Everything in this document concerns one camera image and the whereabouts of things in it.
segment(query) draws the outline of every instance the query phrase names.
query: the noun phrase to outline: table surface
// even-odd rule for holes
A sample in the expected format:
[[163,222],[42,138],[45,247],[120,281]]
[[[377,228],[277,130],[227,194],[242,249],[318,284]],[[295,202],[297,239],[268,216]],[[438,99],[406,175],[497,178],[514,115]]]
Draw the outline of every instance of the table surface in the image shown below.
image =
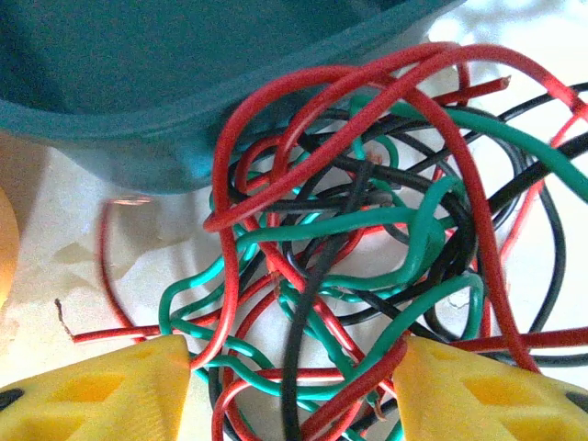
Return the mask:
[[[579,56],[588,45],[583,28],[587,20],[588,6],[576,0],[470,0],[437,20],[429,38],[462,44],[500,43],[525,53],[565,83],[572,84],[586,81],[588,73],[586,58]],[[498,112],[543,93],[541,87],[507,67],[476,63],[472,68],[474,84],[506,74],[513,75],[508,91],[474,104]],[[449,70],[436,75],[424,88],[431,93],[441,92],[454,83],[454,72]],[[568,116],[563,106],[555,104],[518,119],[515,125],[548,140]],[[574,127],[575,132],[586,129],[582,123]],[[495,147],[487,141],[477,142],[472,151],[480,165],[486,191],[491,194],[509,178],[507,162],[495,154]],[[63,318],[75,334],[118,327],[97,277],[96,217],[104,198],[125,196],[129,192],[93,177],[53,149],[6,135],[0,136],[0,157],[0,187],[13,203],[21,230],[16,280],[0,310],[0,384],[129,345],[128,339],[74,345],[63,330],[54,306],[54,300],[60,299]],[[401,152],[403,164],[414,159],[412,153]],[[588,171],[588,158],[579,158],[575,163]],[[588,299],[583,295],[588,281],[583,267],[588,206],[557,178],[550,177],[548,186],[568,238],[568,264],[560,300],[546,330],[585,326],[585,314],[577,311],[585,311],[588,306]],[[111,271],[122,304],[137,324],[157,323],[158,300],[163,290],[179,278],[201,271],[218,255],[217,236],[201,229],[201,222],[209,215],[208,196],[209,188],[203,188],[193,194],[158,197],[141,207],[115,209]],[[505,231],[505,228],[498,231],[499,239]],[[536,204],[506,266],[511,302],[521,329],[528,328],[547,288],[553,265],[551,242],[546,216],[540,204]],[[385,235],[367,238],[357,253],[338,269],[376,274],[399,263],[399,251]],[[370,260],[369,267],[364,267],[361,264],[365,264],[367,253],[379,258]],[[181,301],[201,297],[213,286],[214,281],[187,292],[180,296]],[[456,329],[464,313],[463,306],[460,296],[440,306],[447,323]],[[345,305],[334,304],[334,309],[338,314],[346,311]],[[385,324],[382,319],[369,329],[358,326],[352,335],[361,345],[369,346]],[[279,365],[287,331],[288,322],[272,306],[254,325],[251,341]],[[190,342],[190,346],[198,349],[196,342]],[[300,363],[324,366],[325,359],[319,346],[308,343]],[[545,369],[545,373],[588,388],[586,367]],[[262,398],[258,392],[249,390],[240,396],[239,403],[263,439],[281,439],[276,400]],[[198,379],[192,379],[179,439],[209,439],[210,417],[207,388]],[[369,439],[382,439],[395,418],[391,416],[388,422],[371,431]]]

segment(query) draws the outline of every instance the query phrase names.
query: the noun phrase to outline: plastic container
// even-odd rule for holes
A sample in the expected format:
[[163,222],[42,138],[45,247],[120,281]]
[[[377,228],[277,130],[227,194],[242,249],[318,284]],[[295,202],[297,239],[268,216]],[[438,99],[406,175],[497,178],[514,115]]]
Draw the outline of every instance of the plastic container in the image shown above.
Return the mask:
[[[0,127],[120,186],[186,192],[209,182],[217,135],[247,94],[417,43],[459,3],[5,0]],[[307,98],[289,96],[247,131],[283,124]]]

